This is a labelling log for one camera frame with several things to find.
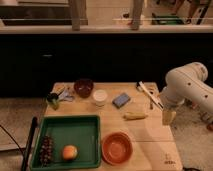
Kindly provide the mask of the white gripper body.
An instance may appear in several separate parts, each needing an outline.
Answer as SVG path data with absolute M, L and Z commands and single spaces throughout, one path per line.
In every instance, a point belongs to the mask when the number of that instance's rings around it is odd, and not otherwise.
M 165 94 L 161 94 L 160 99 L 165 109 L 175 109 L 183 104 L 182 98 L 175 98 Z

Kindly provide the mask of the beige soft gripper fingers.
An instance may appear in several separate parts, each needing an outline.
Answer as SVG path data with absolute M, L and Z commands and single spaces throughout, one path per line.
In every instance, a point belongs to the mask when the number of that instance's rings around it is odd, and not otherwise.
M 170 125 L 176 116 L 174 110 L 165 109 L 162 113 L 162 123 L 164 125 Z

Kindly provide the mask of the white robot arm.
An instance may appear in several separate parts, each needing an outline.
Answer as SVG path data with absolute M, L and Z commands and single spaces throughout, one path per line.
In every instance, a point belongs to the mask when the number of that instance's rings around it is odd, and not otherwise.
M 172 123 L 176 116 L 175 109 L 186 99 L 197 104 L 204 112 L 213 115 L 213 88 L 205 84 L 207 77 L 208 70 L 200 62 L 174 68 L 166 74 L 166 86 L 159 95 L 163 104 L 163 125 Z

